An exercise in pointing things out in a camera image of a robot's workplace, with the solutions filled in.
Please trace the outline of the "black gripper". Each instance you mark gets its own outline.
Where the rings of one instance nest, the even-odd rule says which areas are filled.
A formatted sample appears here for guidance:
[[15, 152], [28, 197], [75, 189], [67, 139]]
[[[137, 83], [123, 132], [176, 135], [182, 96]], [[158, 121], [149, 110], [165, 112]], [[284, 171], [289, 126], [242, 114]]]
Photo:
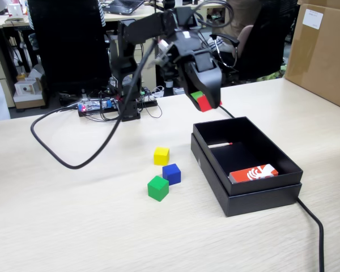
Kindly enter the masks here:
[[210, 107], [220, 106], [222, 72], [212, 51], [204, 47], [196, 31], [177, 31], [170, 37], [171, 63], [180, 72], [180, 86], [197, 110], [198, 98], [206, 96]]

